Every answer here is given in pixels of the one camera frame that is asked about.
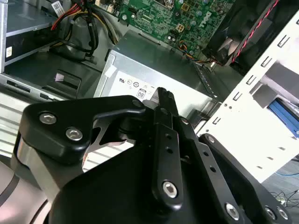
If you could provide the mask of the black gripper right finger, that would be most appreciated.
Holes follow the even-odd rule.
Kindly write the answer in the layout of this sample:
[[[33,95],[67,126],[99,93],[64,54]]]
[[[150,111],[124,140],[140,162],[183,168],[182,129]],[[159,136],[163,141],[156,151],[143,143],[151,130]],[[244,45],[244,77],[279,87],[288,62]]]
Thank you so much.
[[[167,92],[167,109],[175,121],[181,153],[206,187],[215,209],[209,224],[290,224],[291,216],[280,202],[214,137],[197,137],[189,121],[178,115],[173,94]]]

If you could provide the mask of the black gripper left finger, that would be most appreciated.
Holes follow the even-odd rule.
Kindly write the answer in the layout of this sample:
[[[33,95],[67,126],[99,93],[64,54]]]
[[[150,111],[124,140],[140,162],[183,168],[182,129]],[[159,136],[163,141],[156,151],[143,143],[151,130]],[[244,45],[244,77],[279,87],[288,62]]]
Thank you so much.
[[[92,144],[134,140],[129,149],[144,147],[153,153],[154,198],[165,208],[179,210],[183,203],[179,141],[174,117],[167,109],[167,92],[157,88],[154,109],[130,95],[29,105],[21,118],[14,153],[20,156],[35,150],[59,173],[70,169],[65,186],[84,174],[77,166]]]

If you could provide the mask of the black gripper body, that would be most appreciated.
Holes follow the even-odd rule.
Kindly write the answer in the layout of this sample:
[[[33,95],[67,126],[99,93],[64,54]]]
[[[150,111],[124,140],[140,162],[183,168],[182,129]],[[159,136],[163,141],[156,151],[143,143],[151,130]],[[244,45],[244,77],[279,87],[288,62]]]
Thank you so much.
[[[183,204],[165,208],[151,190],[153,153],[136,147],[67,183],[56,196],[51,224],[231,224],[193,161],[181,162]]]

